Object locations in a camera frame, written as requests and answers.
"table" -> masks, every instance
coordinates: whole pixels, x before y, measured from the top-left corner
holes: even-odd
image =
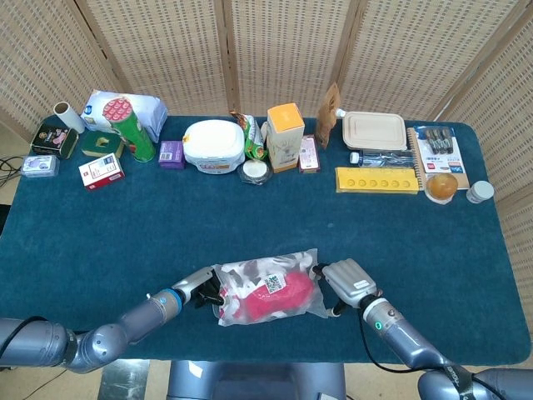
[[[202,119],[170,117],[161,137],[179,139]],[[314,119],[305,122],[306,133],[314,132]],[[475,133],[449,125],[471,182],[485,179]],[[88,192],[77,166],[91,158],[78,146],[57,177],[20,182],[0,239],[0,315],[42,315],[87,330],[198,268],[318,248],[324,263],[356,259],[447,357],[468,364],[525,359],[530,337],[494,202],[470,204],[464,192],[447,206],[423,193],[336,193],[334,168],[347,166],[348,154],[338,123],[320,151],[319,173],[282,172],[256,187],[236,173],[165,170],[126,153],[126,178]],[[334,293],[321,287],[333,306]],[[367,336],[379,361],[397,361]],[[209,307],[185,307],[125,357],[367,361],[353,311],[219,327]]]

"small white box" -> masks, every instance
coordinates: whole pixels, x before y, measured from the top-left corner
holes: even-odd
[[[79,170],[82,175],[83,186],[88,190],[98,189],[124,178],[124,172],[114,153],[83,164]]]

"yellow egg tray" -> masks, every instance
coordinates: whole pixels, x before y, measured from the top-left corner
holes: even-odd
[[[418,179],[414,169],[338,167],[338,193],[417,194]]]

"orange carton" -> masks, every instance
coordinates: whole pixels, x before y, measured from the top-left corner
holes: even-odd
[[[275,173],[296,168],[305,124],[295,103],[268,109],[266,146]]]

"white bottle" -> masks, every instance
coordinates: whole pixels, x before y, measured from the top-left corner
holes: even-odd
[[[494,196],[494,188],[487,181],[478,181],[466,191],[466,198],[474,204],[484,202],[492,196]]]

